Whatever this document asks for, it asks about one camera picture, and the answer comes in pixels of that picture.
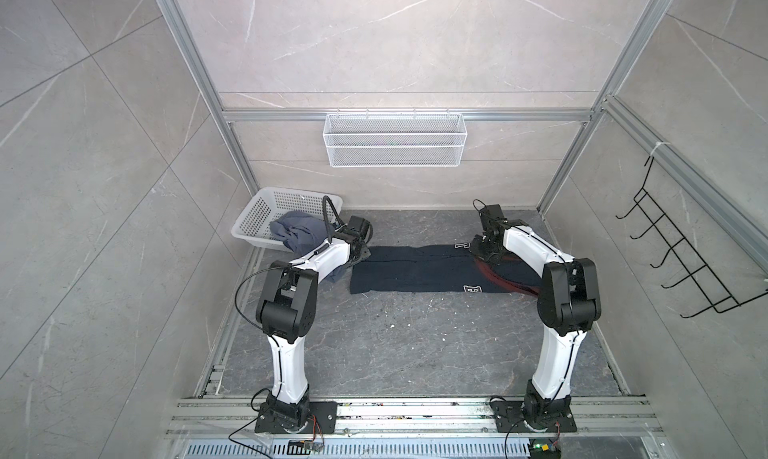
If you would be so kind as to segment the navy red-trimmed tank top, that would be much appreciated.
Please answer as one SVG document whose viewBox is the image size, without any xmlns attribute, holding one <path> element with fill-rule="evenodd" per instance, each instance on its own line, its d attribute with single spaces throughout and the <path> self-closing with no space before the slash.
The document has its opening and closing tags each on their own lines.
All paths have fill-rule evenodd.
<svg viewBox="0 0 768 459">
<path fill-rule="evenodd" d="M 350 292 L 520 293 L 536 297 L 541 277 L 512 253 L 498 264 L 475 257 L 467 243 L 375 246 L 356 264 Z"/>
</svg>

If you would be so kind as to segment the grey-blue tank top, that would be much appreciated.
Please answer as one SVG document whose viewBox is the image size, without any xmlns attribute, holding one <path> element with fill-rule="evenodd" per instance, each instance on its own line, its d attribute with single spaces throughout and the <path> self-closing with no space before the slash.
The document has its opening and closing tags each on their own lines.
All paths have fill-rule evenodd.
<svg viewBox="0 0 768 459">
<path fill-rule="evenodd" d="M 272 233 L 284 239 L 284 245 L 297 257 L 289 262 L 273 262 L 263 270 L 275 279 L 289 272 L 311 271 L 319 282 L 340 280 L 345 274 L 350 245 L 343 239 L 329 237 L 326 223 L 302 212 L 285 214 L 271 224 Z"/>
</svg>

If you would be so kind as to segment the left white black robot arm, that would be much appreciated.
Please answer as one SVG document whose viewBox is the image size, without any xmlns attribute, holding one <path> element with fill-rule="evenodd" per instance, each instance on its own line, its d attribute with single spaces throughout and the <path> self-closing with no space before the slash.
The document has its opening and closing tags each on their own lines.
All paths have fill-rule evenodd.
<svg viewBox="0 0 768 459">
<path fill-rule="evenodd" d="M 266 274 L 255 319 L 267 336 L 273 385 L 259 415 L 296 433 L 311 421 L 309 382 L 305 373 L 305 337 L 317 309 L 318 286 L 334 271 L 370 256 L 371 223 L 359 216 L 325 228 L 322 242 L 291 261 L 275 261 Z"/>
</svg>

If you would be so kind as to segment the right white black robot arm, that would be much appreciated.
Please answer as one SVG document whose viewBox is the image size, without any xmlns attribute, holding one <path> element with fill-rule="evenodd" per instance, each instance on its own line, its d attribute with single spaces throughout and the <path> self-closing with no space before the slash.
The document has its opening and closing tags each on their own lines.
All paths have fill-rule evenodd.
<svg viewBox="0 0 768 459">
<path fill-rule="evenodd" d="M 522 223 L 475 236 L 469 250 L 486 263 L 512 253 L 540 277 L 537 313 L 544 335 L 537 368 L 526 386 L 522 423 L 536 432 L 561 425 L 570 413 L 579 349 L 601 316 L 595 263 L 557 249 Z"/>
</svg>

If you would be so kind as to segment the white plastic laundry basket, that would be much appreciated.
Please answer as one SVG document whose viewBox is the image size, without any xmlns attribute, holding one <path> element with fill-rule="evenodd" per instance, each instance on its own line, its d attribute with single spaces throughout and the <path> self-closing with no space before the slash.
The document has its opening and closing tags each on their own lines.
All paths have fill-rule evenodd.
<svg viewBox="0 0 768 459">
<path fill-rule="evenodd" d="M 247 203 L 230 232 L 256 248 L 288 251 L 284 239 L 272 233 L 271 224 L 291 212 L 302 212 L 323 221 L 324 196 L 341 211 L 343 199 L 334 194 L 280 187 L 264 187 Z"/>
</svg>

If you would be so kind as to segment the aluminium frame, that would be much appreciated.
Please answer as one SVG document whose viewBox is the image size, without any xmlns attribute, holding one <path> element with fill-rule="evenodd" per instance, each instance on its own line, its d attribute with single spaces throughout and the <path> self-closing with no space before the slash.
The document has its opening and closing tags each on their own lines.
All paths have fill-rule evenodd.
<svg viewBox="0 0 768 459">
<path fill-rule="evenodd" d="M 631 136 L 637 137 L 641 146 L 664 165 L 667 173 L 697 201 L 700 207 L 723 229 L 731 239 L 761 269 L 767 267 L 767 234 L 756 221 L 739 208 L 714 182 L 705 177 L 692 161 L 682 152 L 667 144 L 649 123 L 632 110 L 619 95 L 619 89 L 629 77 L 631 70 L 648 45 L 652 34 L 662 21 L 662 16 L 674 0 L 650 0 L 646 5 L 639 23 L 620 53 L 604 86 L 599 91 L 593 105 L 589 108 L 545 107 L 545 108 L 347 108 L 347 115 L 404 116 L 421 118 L 429 115 L 457 113 L 467 121 L 577 121 L 580 128 L 566 151 L 564 159 L 557 168 L 553 179 L 540 199 L 537 209 L 545 213 L 553 205 L 566 177 L 573 170 L 576 162 L 593 136 L 599 122 L 605 116 L 611 116 Z M 234 122 L 256 121 L 322 121 L 329 114 L 341 113 L 341 108 L 251 108 L 227 110 L 215 91 L 209 72 L 204 65 L 200 52 L 192 38 L 190 29 L 180 10 L 177 0 L 156 0 L 167 25 L 170 28 L 182 57 L 192 73 L 193 80 L 202 94 L 205 104 L 211 108 L 218 130 L 223 134 L 225 143 L 232 155 L 239 172 L 244 176 L 249 190 L 256 189 L 253 171 L 245 158 L 242 146 L 231 129 Z"/>
</svg>

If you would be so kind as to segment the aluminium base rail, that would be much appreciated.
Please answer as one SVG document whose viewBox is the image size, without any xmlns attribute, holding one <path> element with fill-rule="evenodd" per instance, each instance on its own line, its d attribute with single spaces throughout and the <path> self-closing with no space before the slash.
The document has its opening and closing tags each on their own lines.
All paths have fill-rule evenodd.
<svg viewBox="0 0 768 459">
<path fill-rule="evenodd" d="M 532 428 L 518 398 L 331 398 L 296 434 L 245 397 L 185 399 L 161 458 L 673 458 L 649 401 L 586 397 Z"/>
</svg>

